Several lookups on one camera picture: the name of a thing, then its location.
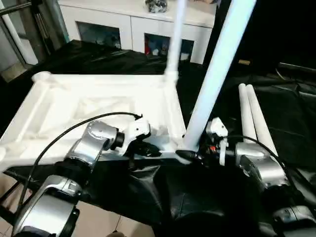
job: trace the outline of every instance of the black cloth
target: black cloth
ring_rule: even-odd
[[[54,74],[163,74],[166,61],[129,50],[72,41],[5,87],[1,87],[2,134],[23,102],[40,71]],[[179,65],[177,91],[187,125],[201,87],[205,69],[183,62]],[[241,134],[237,86],[255,86],[259,103],[280,157],[296,167],[316,170],[316,87],[296,78],[292,81],[257,76],[231,68],[211,117],[219,116],[231,134]],[[162,236],[169,233],[258,235],[269,232],[271,219],[264,212],[251,180],[237,168],[184,166],[175,160],[143,160],[129,171],[125,161],[99,162],[82,200],[103,209],[152,225]],[[7,174],[24,181],[29,167],[12,167]],[[30,188],[36,190],[54,172],[51,165],[36,169]]]

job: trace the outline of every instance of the red component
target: red component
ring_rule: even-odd
[[[209,148],[210,148],[210,150],[211,150],[212,152],[216,152],[216,147],[215,147],[215,146],[210,146]]]
[[[145,54],[150,54],[150,48],[148,46],[148,39],[145,39]]]

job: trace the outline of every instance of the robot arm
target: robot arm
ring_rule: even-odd
[[[144,118],[124,132],[101,121],[90,122],[64,160],[55,164],[56,174],[50,175],[23,207],[12,235],[70,237],[79,216],[76,204],[102,151],[118,147],[124,155],[132,141],[149,135],[150,126]]]
[[[257,184],[264,208],[274,220],[274,228],[281,236],[314,236],[315,211],[302,193],[289,182],[281,164],[259,144],[239,142],[233,150],[227,150],[227,129],[219,118],[206,126],[210,141],[198,153],[177,151],[190,161],[205,166],[236,165]]]

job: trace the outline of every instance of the white cylinder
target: white cylinder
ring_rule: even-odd
[[[240,112],[241,112],[241,125],[242,134],[247,137],[251,137],[257,140],[255,125],[253,124],[251,109],[245,84],[238,86],[239,100],[240,100]],[[248,139],[244,139],[244,142],[253,143]]]
[[[239,46],[256,0],[232,0],[208,66],[181,149],[197,150],[216,98]]]
[[[166,74],[177,72],[180,57],[181,43],[182,43],[182,25],[185,19],[185,12],[188,0],[177,0],[177,11],[173,24],[173,35],[169,45],[167,56]]]
[[[258,141],[266,145],[274,154],[277,155],[276,147],[273,143],[265,118],[263,117],[253,86],[247,85],[246,88]]]

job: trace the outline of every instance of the white cabinet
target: white cabinet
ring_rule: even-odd
[[[151,48],[156,47],[160,51],[165,46],[164,44],[168,47],[173,23],[140,17],[132,17],[131,22],[134,51],[144,53],[145,41],[150,44],[148,41],[151,39],[154,45]],[[211,32],[211,28],[183,25],[181,52],[188,54],[191,62],[202,64]]]
[[[149,13],[145,0],[59,0],[70,40],[166,55],[173,32],[176,0],[165,13]],[[202,64],[216,5],[189,1],[182,32],[182,55]]]
[[[70,40],[133,49],[130,16],[71,6],[60,9]]]

